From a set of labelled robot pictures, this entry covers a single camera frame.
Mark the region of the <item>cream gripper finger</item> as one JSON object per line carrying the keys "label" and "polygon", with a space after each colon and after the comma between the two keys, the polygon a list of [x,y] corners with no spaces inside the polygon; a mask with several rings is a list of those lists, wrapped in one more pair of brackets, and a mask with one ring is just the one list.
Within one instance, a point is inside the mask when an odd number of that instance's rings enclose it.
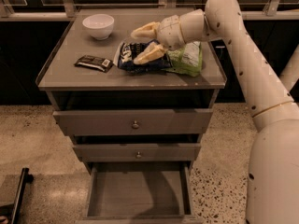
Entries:
{"label": "cream gripper finger", "polygon": [[131,37],[134,39],[140,37],[155,38],[157,36],[157,29],[159,28],[159,22],[150,22],[142,27],[139,27],[131,32]]}
{"label": "cream gripper finger", "polygon": [[134,64],[145,64],[162,58],[167,49],[162,44],[151,42],[143,52],[134,58]]}

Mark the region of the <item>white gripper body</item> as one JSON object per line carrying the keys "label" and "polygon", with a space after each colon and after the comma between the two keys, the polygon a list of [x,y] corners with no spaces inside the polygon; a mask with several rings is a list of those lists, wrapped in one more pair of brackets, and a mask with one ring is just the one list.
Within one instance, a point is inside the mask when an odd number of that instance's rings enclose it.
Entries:
{"label": "white gripper body", "polygon": [[157,40],[166,49],[176,50],[182,48],[186,42],[182,32],[182,17],[173,15],[163,19],[158,25]]}

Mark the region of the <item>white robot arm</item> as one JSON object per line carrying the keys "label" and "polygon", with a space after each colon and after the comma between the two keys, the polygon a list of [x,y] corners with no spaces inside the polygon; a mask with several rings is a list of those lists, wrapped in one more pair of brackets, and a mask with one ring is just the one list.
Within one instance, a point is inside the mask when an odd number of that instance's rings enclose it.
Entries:
{"label": "white robot arm", "polygon": [[251,147],[246,224],[299,224],[299,106],[248,34],[237,0],[207,0],[203,10],[150,22],[135,59],[144,64],[193,41],[223,40],[258,131]]}

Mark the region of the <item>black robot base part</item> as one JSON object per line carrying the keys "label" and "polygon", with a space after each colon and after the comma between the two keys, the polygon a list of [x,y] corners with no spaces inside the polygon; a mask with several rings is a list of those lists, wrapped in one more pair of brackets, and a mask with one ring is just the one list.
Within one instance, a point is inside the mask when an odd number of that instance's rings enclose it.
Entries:
{"label": "black robot base part", "polygon": [[18,224],[25,187],[27,184],[32,183],[33,180],[34,177],[29,173],[29,169],[24,167],[21,170],[13,202],[0,205],[0,224]]}

